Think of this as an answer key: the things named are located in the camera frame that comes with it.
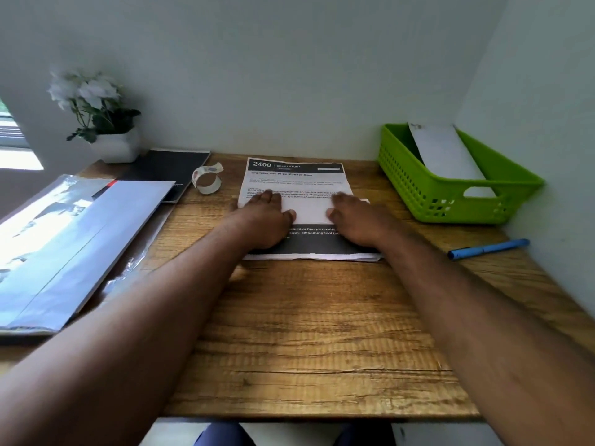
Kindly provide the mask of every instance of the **leg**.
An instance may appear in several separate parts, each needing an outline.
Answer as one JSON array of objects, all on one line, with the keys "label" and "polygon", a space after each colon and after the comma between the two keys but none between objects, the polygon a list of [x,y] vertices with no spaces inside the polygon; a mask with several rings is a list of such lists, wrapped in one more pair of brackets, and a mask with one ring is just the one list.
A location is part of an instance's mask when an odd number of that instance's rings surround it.
[{"label": "leg", "polygon": [[388,421],[358,421],[344,428],[334,446],[396,446]]},{"label": "leg", "polygon": [[255,446],[238,423],[212,423],[198,437],[194,446]]}]

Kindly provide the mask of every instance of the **pen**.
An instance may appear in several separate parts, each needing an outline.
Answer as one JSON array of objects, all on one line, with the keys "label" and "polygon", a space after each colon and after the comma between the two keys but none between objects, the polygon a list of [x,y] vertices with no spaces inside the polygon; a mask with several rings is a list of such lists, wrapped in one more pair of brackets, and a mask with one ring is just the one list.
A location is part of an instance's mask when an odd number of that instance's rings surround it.
[{"label": "pen", "polygon": [[465,247],[451,250],[446,255],[451,260],[460,260],[461,258],[475,257],[485,253],[498,252],[501,250],[509,250],[511,248],[523,247],[529,245],[529,239],[513,239],[500,244],[491,244],[489,246],[479,247]]}]

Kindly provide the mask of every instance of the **forearm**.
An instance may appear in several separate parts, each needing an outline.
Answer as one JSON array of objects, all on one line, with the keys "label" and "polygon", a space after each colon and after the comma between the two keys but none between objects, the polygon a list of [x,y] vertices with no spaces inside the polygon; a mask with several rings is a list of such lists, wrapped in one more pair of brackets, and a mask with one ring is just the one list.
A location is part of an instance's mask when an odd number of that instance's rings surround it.
[{"label": "forearm", "polygon": [[0,442],[137,444],[246,252],[211,232],[23,360],[0,383]]},{"label": "forearm", "polygon": [[583,444],[595,437],[589,353],[402,225],[391,229],[382,252],[507,444]]}]

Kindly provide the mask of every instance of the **wooden table top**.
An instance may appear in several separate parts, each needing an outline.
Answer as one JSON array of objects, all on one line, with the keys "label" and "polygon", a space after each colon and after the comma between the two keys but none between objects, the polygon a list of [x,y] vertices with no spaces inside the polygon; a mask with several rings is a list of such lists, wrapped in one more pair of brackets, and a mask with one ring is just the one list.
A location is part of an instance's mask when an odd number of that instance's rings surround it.
[{"label": "wooden table top", "polygon": [[[209,163],[225,169],[221,189],[212,195],[187,190],[141,262],[140,276],[219,222],[239,194],[246,158],[213,154]],[[507,239],[492,226],[421,224],[375,162],[342,162],[357,197],[386,204],[445,251]],[[94,165],[85,176],[120,170]],[[461,263],[595,352],[595,323],[524,250]],[[0,350],[0,367],[24,353]],[[386,262],[294,260],[238,266],[163,415],[456,419],[479,412]]]}]

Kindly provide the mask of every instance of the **basket handle hole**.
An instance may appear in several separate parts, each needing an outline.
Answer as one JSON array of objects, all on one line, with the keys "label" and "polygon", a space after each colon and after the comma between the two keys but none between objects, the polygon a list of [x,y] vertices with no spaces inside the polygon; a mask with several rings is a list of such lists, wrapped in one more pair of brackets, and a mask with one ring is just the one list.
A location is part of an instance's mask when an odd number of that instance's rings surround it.
[{"label": "basket handle hole", "polygon": [[467,188],[463,193],[463,197],[478,197],[480,199],[494,199],[497,197],[493,188],[488,186],[472,186]]}]

